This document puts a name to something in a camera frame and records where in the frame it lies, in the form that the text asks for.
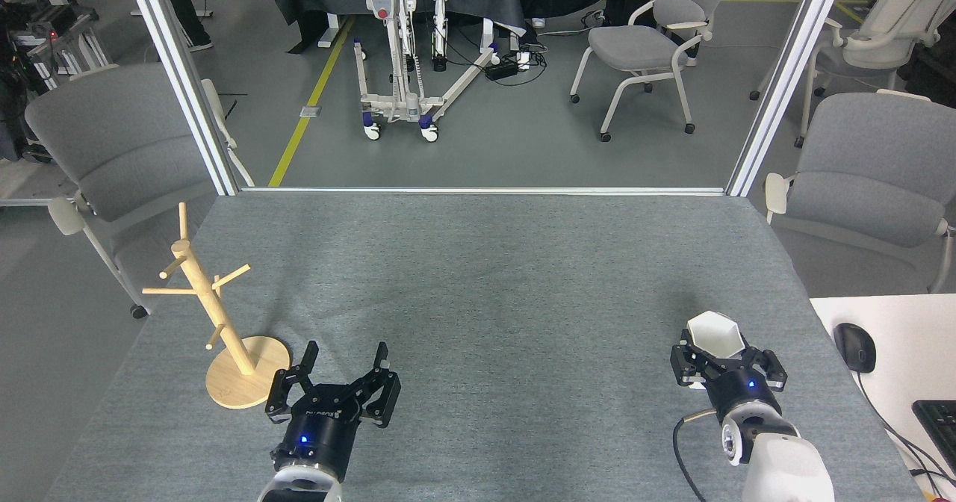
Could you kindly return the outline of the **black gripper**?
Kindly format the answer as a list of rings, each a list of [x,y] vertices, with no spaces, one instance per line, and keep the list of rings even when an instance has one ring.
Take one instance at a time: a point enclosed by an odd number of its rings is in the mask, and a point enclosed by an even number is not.
[[[670,362],[680,386],[706,389],[720,421],[734,407],[751,401],[764,403],[779,413],[779,404],[772,392],[785,389],[788,374],[776,353],[748,346],[740,356],[741,368],[724,372],[723,360],[697,345],[690,329],[684,328],[671,349]]]
[[[291,420],[283,440],[270,455],[276,471],[307,465],[344,482],[361,418],[376,427],[388,427],[402,383],[397,372],[390,369],[387,344],[379,342],[373,368],[352,385],[313,386],[309,376],[319,349],[311,340],[298,365],[274,373],[266,415],[273,424]],[[305,395],[290,408],[288,397],[296,384]]]

